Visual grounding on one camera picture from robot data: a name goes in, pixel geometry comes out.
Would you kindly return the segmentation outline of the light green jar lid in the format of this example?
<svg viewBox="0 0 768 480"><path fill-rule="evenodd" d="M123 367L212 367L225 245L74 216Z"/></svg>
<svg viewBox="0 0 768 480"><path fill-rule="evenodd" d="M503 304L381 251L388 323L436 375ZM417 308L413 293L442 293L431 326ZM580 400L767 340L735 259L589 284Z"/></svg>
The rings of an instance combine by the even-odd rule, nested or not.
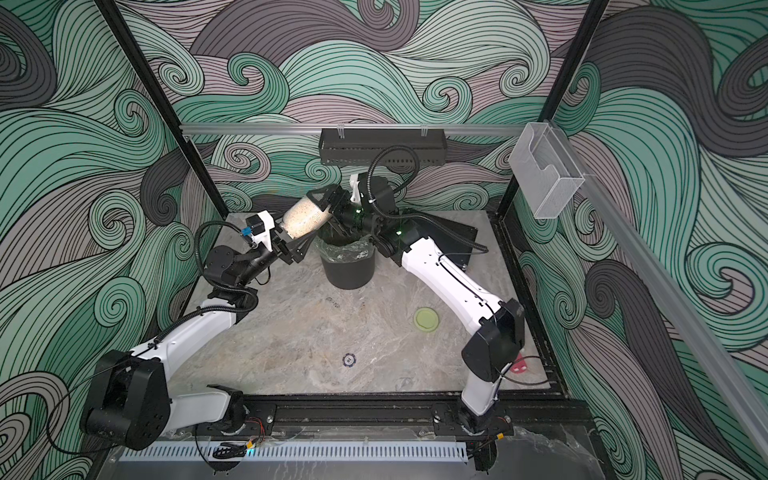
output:
<svg viewBox="0 0 768 480"><path fill-rule="evenodd" d="M432 333L438 329L440 325L440 318L434 309L421 307L415 311L413 316L413 323L419 331L424 333Z"/></svg>

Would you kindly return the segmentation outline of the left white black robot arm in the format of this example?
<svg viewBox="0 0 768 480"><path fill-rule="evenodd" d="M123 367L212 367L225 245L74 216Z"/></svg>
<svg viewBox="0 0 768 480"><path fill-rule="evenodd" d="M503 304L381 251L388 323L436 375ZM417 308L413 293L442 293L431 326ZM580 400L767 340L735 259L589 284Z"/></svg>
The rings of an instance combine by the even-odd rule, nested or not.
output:
<svg viewBox="0 0 768 480"><path fill-rule="evenodd" d="M171 396L168 382L196 352L235 326L258 305L251 282L278 260L302 261L327 222L286 213L274 223L268 212L251 216L240 235L245 251L226 245L197 255L202 278L212 290L198 307L128 351L112 350L97 362L79 421L82 433L117 446L142 450L178 429L211 425L225 435L239 433L248 410L241 391L212 384L202 393Z"/></svg>

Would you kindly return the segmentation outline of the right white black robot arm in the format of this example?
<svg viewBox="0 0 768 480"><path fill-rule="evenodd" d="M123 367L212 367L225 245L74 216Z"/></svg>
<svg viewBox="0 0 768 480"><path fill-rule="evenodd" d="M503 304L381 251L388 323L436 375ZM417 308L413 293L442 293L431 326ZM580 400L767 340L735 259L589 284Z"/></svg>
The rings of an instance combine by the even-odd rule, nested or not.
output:
<svg viewBox="0 0 768 480"><path fill-rule="evenodd" d="M339 233L369 235L379 252L428 286L461 321L469 340L461 351L468 377L459 400L457 421L471 435L488 429L503 376L525 345L525 312L515 299L507 301L472 280L421 226L426 223L479 253L488 248L447 228L420 212L388 212L380 207L392 190L374 192L371 176L355 202L339 185L310 191L321 225L330 223Z"/></svg>

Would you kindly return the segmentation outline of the clear oatmeal jar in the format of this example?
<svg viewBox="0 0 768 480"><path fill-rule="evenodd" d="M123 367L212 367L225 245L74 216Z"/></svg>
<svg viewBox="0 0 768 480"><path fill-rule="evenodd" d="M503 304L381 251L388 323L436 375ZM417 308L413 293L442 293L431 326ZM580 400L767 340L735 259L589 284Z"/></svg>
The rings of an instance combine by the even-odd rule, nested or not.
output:
<svg viewBox="0 0 768 480"><path fill-rule="evenodd" d="M330 218L330 207L317 207L304 196L283 215L280 224L294 235L308 234L319 230Z"/></svg>

